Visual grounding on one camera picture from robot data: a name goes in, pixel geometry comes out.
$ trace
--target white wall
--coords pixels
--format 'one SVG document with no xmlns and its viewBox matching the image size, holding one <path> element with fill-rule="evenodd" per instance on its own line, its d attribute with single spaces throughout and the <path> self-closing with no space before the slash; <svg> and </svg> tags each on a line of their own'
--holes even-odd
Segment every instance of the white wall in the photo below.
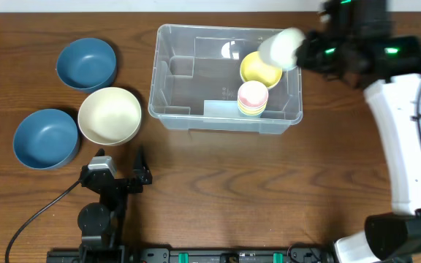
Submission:
<svg viewBox="0 0 421 263">
<path fill-rule="evenodd" d="M 317 11 L 322 0 L 0 0 L 0 12 Z M 390 0 L 392 11 L 421 11 L 421 0 Z"/>
</svg>

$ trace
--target green clip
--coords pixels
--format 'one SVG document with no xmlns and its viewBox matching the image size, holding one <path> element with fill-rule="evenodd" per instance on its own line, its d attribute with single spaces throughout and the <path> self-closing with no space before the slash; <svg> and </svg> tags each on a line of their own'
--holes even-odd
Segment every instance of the green clip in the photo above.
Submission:
<svg viewBox="0 0 421 263">
<path fill-rule="evenodd" d="M 178 263 L 189 263 L 189 257 L 187 253 L 178 254 Z"/>
<path fill-rule="evenodd" d="M 284 263 L 284 255 L 282 253 L 274 253 L 273 263 Z"/>
</svg>

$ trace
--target blue bowl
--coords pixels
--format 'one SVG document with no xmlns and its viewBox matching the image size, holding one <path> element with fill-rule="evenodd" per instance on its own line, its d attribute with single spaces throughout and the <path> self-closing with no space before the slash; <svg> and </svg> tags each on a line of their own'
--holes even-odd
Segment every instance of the blue bowl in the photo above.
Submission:
<svg viewBox="0 0 421 263">
<path fill-rule="evenodd" d="M 100 39 L 76 40 L 59 55 L 56 72 L 69 87 L 86 93 L 95 92 L 109 87 L 115 80 L 115 52 Z"/>
<path fill-rule="evenodd" d="M 14 134 L 17 159 L 32 169 L 55 169 L 68 164 L 79 151 L 79 134 L 74 120 L 54 109 L 30 114 Z"/>
</svg>

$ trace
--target wood grain surface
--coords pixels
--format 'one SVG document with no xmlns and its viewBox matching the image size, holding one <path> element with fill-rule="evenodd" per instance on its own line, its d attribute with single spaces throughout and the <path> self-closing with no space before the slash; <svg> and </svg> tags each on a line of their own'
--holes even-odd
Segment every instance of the wood grain surface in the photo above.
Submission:
<svg viewBox="0 0 421 263">
<path fill-rule="evenodd" d="M 393 15 L 398 34 L 421 37 L 421 13 Z M 86 94 L 58 79 L 58 54 L 98 37 L 119 57 L 114 86 L 151 87 L 156 31 L 164 23 L 286 28 L 318 27 L 314 13 L 0 14 L 0 262 L 15 231 L 77 180 L 99 148 L 84 140 L 75 160 L 54 171 L 25 168 L 12 136 L 30 113 L 58 108 L 76 115 Z M 154 176 L 129 202 L 125 238 L 173 248 L 288 247 L 329 243 L 390 212 L 390 183 L 376 124 L 361 91 L 303 72 L 301 123 L 281 136 L 168 131 L 145 114 L 127 145 L 106 148 L 121 175 L 131 174 L 139 144 Z M 11 262 L 44 262 L 51 248 L 80 244 L 77 215 L 98 196 L 78 187 L 17 239 Z M 421 262 L 421 255 L 416 257 Z"/>
</svg>

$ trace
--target gray storage box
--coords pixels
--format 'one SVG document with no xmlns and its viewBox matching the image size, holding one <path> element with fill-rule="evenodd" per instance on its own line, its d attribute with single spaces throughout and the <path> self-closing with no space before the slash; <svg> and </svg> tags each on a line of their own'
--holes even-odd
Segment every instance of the gray storage box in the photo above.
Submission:
<svg viewBox="0 0 421 263">
<path fill-rule="evenodd" d="M 149 113 L 168 129 L 282 134 L 303 117 L 301 71 L 284 72 L 261 118 L 238 114 L 240 63 L 281 29 L 163 25 L 157 32 Z"/>
</svg>

